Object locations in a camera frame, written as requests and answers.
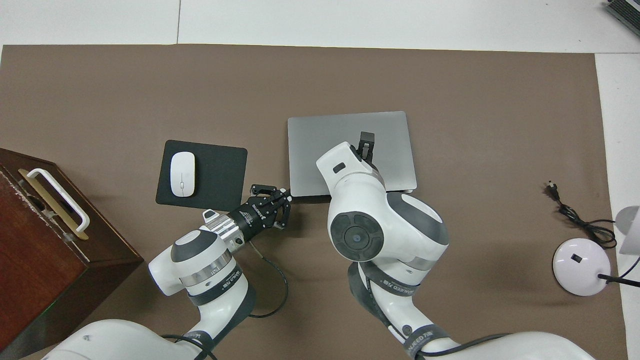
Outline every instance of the robotic arm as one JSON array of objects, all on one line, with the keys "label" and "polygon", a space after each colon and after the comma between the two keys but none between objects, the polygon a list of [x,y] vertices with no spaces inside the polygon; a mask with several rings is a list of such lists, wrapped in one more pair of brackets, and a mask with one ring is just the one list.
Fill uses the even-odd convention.
[{"label": "robotic arm", "polygon": [[47,360],[185,359],[212,357],[213,348],[253,310],[255,290],[232,253],[262,230],[284,229],[288,190],[253,185],[251,197],[226,215],[202,213],[205,225],[176,240],[149,263],[151,276],[167,296],[186,289],[200,321],[186,334],[164,336],[125,320],[83,327],[54,348]]},{"label": "robotic arm", "polygon": [[405,193],[387,193],[372,163],[373,134],[356,150],[343,142],[316,165],[332,200],[328,232],[340,255],[354,261],[349,287],[412,359],[592,359],[553,334],[497,335],[460,345],[413,304],[422,280],[449,245],[447,228],[427,204]]}]

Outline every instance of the silver metal ring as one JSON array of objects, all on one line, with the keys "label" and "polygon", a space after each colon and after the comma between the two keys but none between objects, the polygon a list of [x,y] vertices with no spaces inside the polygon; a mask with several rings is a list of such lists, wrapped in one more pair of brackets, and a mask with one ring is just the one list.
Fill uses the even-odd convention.
[{"label": "silver metal ring", "polygon": [[200,271],[195,272],[189,276],[181,277],[180,281],[184,286],[193,286],[196,284],[200,284],[213,275],[216,275],[227,264],[229,264],[229,261],[231,261],[231,252],[229,252],[229,250],[225,250],[224,253],[218,259],[215,259],[211,264],[203,267]]}]

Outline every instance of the wooden cabinet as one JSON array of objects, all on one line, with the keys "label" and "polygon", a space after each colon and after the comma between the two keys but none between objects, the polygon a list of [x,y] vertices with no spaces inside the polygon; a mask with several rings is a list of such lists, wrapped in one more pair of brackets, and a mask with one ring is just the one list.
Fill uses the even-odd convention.
[{"label": "wooden cabinet", "polygon": [[65,339],[142,261],[56,164],[0,149],[0,359]]}]

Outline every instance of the wooden drawer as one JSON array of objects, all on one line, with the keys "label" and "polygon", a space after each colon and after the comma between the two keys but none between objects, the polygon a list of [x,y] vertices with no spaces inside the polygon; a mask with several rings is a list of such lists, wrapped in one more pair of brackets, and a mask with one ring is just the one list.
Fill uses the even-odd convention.
[{"label": "wooden drawer", "polygon": [[142,261],[56,164],[0,149],[0,359],[65,339]]}]

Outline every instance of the round gray joint cover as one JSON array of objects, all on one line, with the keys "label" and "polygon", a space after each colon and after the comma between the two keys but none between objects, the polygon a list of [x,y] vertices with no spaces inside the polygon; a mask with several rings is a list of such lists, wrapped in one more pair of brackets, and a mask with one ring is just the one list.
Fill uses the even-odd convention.
[{"label": "round gray joint cover", "polygon": [[376,219],[359,211],[338,214],[330,229],[335,248],[349,260],[369,261],[384,244],[384,234]]}]

